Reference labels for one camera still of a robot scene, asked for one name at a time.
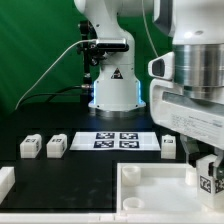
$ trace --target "black tabletop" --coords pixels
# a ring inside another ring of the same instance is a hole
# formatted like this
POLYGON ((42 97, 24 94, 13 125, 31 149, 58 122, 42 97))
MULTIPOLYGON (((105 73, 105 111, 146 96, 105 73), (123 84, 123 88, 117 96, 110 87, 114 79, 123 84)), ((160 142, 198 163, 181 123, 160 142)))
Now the black tabletop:
POLYGON ((0 168, 15 167, 16 184, 0 212, 116 212, 116 168, 119 162, 179 163, 185 161, 179 135, 155 125, 149 111, 125 119, 92 116, 79 103, 33 103, 22 106, 0 124, 0 168), (159 151, 70 151, 77 131, 156 132, 177 136, 177 159, 161 160, 159 151), (48 159, 46 144, 66 134, 62 159, 48 159), (36 159, 20 159, 27 135, 40 134, 43 147, 36 159))

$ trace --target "green screen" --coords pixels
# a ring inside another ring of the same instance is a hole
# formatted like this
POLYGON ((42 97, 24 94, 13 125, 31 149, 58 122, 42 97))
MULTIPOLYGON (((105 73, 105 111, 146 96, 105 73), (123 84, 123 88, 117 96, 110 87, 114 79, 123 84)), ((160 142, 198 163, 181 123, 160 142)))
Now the green screen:
MULTIPOLYGON (((85 20, 73 0, 0 1, 0 120, 11 113, 20 97, 38 80, 70 45, 81 39, 78 23, 85 20)), ((171 50, 171 40, 152 24, 149 29, 159 55, 171 50)), ((142 82, 142 98, 149 101, 148 62, 155 58, 146 36, 143 18, 119 18, 122 28, 136 40, 135 74, 142 82)), ((83 59, 76 50, 69 52, 29 95, 52 93, 80 85, 83 59)), ((93 78, 98 68, 92 69, 93 78)), ((46 97, 28 102, 44 101, 46 97)), ((79 99, 66 98, 67 101, 79 99)))

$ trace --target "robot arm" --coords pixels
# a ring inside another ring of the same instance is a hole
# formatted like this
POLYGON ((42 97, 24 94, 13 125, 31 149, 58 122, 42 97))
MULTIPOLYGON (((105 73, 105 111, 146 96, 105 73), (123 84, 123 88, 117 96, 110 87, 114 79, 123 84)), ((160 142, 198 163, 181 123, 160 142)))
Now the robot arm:
MULTIPOLYGON (((198 160, 197 168, 198 176, 215 189, 224 179, 224 1, 164 2, 155 0, 154 20, 173 36, 173 52, 149 63, 149 73, 156 77, 150 86, 151 115, 155 123, 182 134, 188 159, 198 159, 195 139, 214 147, 216 156, 198 160), (163 4, 168 4, 165 11, 163 4)), ((207 192, 198 181, 200 197, 207 192)), ((223 206, 223 196, 213 204, 214 198, 202 198, 208 206, 223 206)))
MULTIPOLYGON (((106 117, 135 115, 145 107, 140 82, 134 74, 135 41, 123 30, 117 16, 142 14, 141 0, 75 0, 76 7, 93 25, 97 41, 92 48, 101 50, 100 75, 94 83, 90 111, 106 117)), ((147 1, 146 11, 153 1, 147 1)))

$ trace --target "metal cylinder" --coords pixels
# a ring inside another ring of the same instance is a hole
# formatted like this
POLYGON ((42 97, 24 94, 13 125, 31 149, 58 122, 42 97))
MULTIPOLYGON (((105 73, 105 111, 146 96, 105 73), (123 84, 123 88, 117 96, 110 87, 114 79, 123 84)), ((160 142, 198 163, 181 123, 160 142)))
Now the metal cylinder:
POLYGON ((174 52, 174 82, 186 96, 209 99, 213 88, 224 86, 224 44, 175 45, 174 52))
MULTIPOLYGON (((137 17, 142 15, 142 0, 121 0, 122 7, 119 9, 118 16, 137 17)), ((152 12, 153 0, 143 2, 145 13, 152 12)))

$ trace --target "white cube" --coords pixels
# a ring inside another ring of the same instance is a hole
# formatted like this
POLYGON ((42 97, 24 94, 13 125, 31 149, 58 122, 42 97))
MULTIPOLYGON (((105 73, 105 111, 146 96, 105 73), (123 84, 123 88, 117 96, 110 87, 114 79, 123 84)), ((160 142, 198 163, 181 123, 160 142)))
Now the white cube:
POLYGON ((171 135, 162 136, 161 158, 176 159, 176 137, 171 135))
POLYGON ((47 143, 47 157, 61 158, 67 149, 67 136, 64 134, 54 135, 47 143))
POLYGON ((42 148, 42 137, 39 134, 28 135, 20 144, 21 158, 36 158, 42 148))
POLYGON ((198 198, 202 204, 214 209, 224 209, 224 179, 217 180, 209 176, 211 163, 217 160, 217 156, 208 155, 197 160, 198 198))
POLYGON ((3 167, 0 170, 0 204, 15 184, 14 167, 3 167))

